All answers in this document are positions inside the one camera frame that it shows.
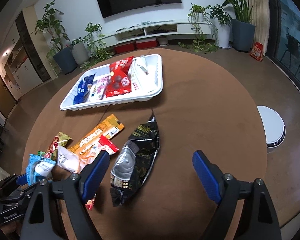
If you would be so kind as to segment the gold red snack pack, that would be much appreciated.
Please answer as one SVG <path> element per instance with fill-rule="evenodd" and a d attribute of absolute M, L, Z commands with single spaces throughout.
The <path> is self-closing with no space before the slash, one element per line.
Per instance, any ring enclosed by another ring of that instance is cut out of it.
<path fill-rule="evenodd" d="M 58 146 L 65 146 L 72 138 L 63 132 L 58 132 L 49 145 L 46 154 L 51 158 L 53 155 L 57 155 Z"/>

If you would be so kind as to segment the white long snack pack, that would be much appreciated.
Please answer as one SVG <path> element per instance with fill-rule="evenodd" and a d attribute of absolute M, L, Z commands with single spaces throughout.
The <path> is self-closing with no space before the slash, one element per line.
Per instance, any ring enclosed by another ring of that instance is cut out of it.
<path fill-rule="evenodd" d="M 133 59 L 128 76 L 130 77 L 132 91 L 136 93 L 149 91 L 149 71 L 145 57 L 135 57 Z"/>

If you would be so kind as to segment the red storage box right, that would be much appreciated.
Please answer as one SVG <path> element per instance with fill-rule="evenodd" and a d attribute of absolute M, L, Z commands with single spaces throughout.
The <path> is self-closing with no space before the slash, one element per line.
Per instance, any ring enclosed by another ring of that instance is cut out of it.
<path fill-rule="evenodd" d="M 137 49 L 148 49 L 156 47 L 158 42 L 156 38 L 147 38 L 144 40 L 137 40 L 135 44 Z"/>

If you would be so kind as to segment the orange long snack pack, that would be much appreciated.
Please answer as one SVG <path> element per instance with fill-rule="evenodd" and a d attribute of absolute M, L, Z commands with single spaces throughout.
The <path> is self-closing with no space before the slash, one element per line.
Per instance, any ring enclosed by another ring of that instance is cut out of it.
<path fill-rule="evenodd" d="M 76 155 L 83 155 L 98 142 L 102 135 L 110 140 L 124 127 L 124 124 L 114 114 L 111 114 L 68 150 Z"/>

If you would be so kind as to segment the white red fruit snack pack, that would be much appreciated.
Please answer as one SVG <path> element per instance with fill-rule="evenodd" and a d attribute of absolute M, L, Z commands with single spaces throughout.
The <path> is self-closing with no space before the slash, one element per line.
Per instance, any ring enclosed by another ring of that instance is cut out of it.
<path fill-rule="evenodd" d="M 92 163 L 101 151 L 106 151 L 109 155 L 113 155 L 119 151 L 119 148 L 104 135 L 94 137 L 77 150 L 79 163 L 81 165 Z"/>

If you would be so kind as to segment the green red snack pack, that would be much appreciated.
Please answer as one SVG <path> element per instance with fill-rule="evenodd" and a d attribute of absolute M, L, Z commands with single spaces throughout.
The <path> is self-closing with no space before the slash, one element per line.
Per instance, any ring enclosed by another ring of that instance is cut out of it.
<path fill-rule="evenodd" d="M 46 159 L 52 160 L 52 153 L 51 153 L 51 152 L 38 151 L 37 154 L 38 154 L 40 157 L 42 157 L 42 158 L 46 158 Z"/>

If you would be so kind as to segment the red houndstooth candy pack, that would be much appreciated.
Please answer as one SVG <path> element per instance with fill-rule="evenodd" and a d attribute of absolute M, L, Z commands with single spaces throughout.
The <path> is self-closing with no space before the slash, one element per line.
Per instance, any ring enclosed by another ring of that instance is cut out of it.
<path fill-rule="evenodd" d="M 88 200 L 85 204 L 85 207 L 88 209 L 88 210 L 92 210 L 93 207 L 94 207 L 94 202 L 95 202 L 95 199 L 96 199 L 96 195 L 97 193 L 94 194 L 93 198 L 91 198 L 90 200 Z"/>

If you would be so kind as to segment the black snack bag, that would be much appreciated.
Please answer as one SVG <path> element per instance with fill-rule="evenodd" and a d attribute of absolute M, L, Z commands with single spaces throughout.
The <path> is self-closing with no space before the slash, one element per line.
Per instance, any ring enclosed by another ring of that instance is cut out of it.
<path fill-rule="evenodd" d="M 142 188 L 160 151 L 159 126 L 154 113 L 140 124 L 122 147 L 110 171 L 113 206 L 127 204 Z"/>

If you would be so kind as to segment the pink lollipop snack pack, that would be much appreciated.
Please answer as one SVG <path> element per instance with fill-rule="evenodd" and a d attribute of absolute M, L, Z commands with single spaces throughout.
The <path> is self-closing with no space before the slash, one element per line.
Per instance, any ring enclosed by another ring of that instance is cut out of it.
<path fill-rule="evenodd" d="M 95 75 L 89 90 L 87 102 L 97 102 L 103 99 L 109 83 L 110 75 Z"/>

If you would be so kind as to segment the dark blue Tipo cake pack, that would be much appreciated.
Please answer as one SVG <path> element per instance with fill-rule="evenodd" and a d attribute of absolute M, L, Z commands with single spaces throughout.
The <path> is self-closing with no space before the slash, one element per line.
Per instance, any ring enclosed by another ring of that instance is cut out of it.
<path fill-rule="evenodd" d="M 73 104 L 84 103 L 86 101 L 86 97 L 88 96 L 90 89 L 93 85 L 95 75 L 89 75 L 84 77 L 78 87 L 77 87 L 77 94 L 74 97 Z"/>

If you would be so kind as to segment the brown entrance door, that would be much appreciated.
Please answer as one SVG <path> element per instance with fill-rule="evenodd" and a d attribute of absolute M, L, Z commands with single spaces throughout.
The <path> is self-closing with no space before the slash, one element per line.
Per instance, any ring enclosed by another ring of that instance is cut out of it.
<path fill-rule="evenodd" d="M 15 106 L 15 99 L 0 76 L 0 113 L 7 118 Z"/>

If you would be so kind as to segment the trailing vine plant left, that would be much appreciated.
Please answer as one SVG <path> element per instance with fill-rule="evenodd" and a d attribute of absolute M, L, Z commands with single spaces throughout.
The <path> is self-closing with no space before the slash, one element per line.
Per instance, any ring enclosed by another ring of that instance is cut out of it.
<path fill-rule="evenodd" d="M 111 58 L 110 50 L 103 41 L 105 35 L 102 34 L 102 25 L 89 22 L 85 32 L 87 34 L 82 38 L 82 41 L 87 47 L 89 59 L 81 66 L 84 70 Z"/>

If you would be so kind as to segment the light blue snack pack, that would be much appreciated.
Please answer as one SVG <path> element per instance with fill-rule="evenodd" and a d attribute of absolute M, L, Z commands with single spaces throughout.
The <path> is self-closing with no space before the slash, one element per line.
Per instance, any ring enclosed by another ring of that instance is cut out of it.
<path fill-rule="evenodd" d="M 27 184 L 30 186 L 45 178 L 52 178 L 52 170 L 56 162 L 39 155 L 30 154 L 26 167 Z"/>

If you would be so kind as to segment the red Mylikes chocolate bag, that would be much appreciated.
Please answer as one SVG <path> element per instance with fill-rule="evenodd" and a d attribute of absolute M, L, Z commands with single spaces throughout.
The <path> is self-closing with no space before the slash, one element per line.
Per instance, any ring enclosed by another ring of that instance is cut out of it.
<path fill-rule="evenodd" d="M 131 56 L 110 64 L 110 79 L 106 89 L 107 98 L 127 94 L 132 91 L 128 71 L 133 59 L 134 57 Z"/>

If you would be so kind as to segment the white bear snack pack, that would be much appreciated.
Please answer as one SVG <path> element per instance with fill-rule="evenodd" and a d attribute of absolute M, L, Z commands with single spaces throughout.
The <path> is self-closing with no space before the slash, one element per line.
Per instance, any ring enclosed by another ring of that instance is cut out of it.
<path fill-rule="evenodd" d="M 71 173 L 80 173 L 86 163 L 78 155 L 63 146 L 58 146 L 57 165 Z"/>

